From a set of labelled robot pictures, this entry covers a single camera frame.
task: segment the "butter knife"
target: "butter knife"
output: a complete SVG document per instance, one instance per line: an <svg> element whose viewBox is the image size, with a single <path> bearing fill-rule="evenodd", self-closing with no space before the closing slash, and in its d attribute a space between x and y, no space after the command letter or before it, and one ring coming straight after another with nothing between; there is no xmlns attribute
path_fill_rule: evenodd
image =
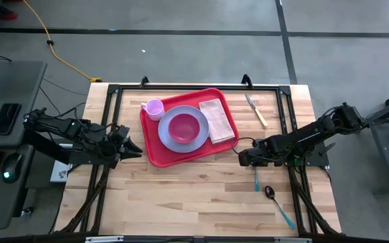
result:
<svg viewBox="0 0 389 243"><path fill-rule="evenodd" d="M249 102L249 105L251 106L251 108L255 111L257 117L259 118L259 121L261 121L262 126L264 128L266 128L268 126L267 121L265 121L265 119L263 118L263 116L261 115L259 110L256 108L255 104L253 104L253 101L250 99L250 97L247 94L246 94L246 99Z"/></svg>

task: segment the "concrete floor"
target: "concrete floor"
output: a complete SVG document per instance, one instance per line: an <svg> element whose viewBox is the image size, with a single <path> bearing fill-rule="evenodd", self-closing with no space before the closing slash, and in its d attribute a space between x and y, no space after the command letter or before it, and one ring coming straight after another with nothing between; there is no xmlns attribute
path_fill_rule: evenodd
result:
<svg viewBox="0 0 389 243"><path fill-rule="evenodd" d="M30 0L50 28L117 30L280 31L274 0ZM288 31L389 33L389 0L282 0ZM4 27L39 23L22 3L7 4L19 14ZM106 82L237 83L247 73L255 83L289 84L280 36L52 34L67 61ZM316 115L347 101L361 115L389 97L389 38L290 38L298 84L309 85ZM44 34L0 33L0 55L44 60L45 77L87 93L89 81L56 60ZM83 102L43 82L61 110ZM36 107L52 108L40 93ZM371 193L389 186L371 133L335 136L328 153L342 231L350 236L389 240L389 196ZM61 188L39 189L37 214L12 221L0 237L46 234L57 213Z"/></svg>

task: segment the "blue handle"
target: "blue handle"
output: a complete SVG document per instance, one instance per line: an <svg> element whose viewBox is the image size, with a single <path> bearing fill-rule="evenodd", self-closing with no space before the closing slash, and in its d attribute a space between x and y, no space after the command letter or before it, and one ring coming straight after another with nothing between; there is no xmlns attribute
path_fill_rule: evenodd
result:
<svg viewBox="0 0 389 243"><path fill-rule="evenodd" d="M257 168L255 167L255 192L260 191L259 181L257 180Z"/></svg>
<svg viewBox="0 0 389 243"><path fill-rule="evenodd" d="M289 228L290 229L295 229L295 224L288 218L288 216L283 212L282 208L279 206L279 204L276 202L277 204L277 207L279 208L280 212L282 213L284 219L286 220L286 222L288 222L288 225L289 225Z"/></svg>

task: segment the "red tray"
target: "red tray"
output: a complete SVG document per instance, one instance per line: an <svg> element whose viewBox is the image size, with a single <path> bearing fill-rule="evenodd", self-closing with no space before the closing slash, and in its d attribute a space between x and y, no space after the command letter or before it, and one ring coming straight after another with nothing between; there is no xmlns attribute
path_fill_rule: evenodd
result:
<svg viewBox="0 0 389 243"><path fill-rule="evenodd" d="M210 101L213 99L220 99L223 109L228 117L230 126L232 127L235 138L239 138L238 130L232 114L230 113L228 103L220 90L216 88L207 88L204 90L191 92L188 94L182 94L176 97L167 98L161 100L164 104L165 111L169 111L179 105L190 105L199 109L199 102ZM212 144L211 139L207 141L197 150L190 153L176 153L166 148L159 138L159 122L149 119L147 112L141 109L140 120L142 122L143 136L145 138L145 144L147 146L147 154L149 161L157 167L167 167L170 165L176 165L179 163L191 161L215 153L219 153L232 148L232 142L234 139L221 142L219 144Z"/></svg>

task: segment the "folded napkin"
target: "folded napkin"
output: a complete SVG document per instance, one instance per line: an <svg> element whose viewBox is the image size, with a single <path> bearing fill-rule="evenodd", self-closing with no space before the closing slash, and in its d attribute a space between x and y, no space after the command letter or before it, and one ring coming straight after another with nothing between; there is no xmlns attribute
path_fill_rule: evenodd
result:
<svg viewBox="0 0 389 243"><path fill-rule="evenodd" d="M213 144L224 142L235 137L219 99L200 102L199 108L208 120L209 137Z"/></svg>

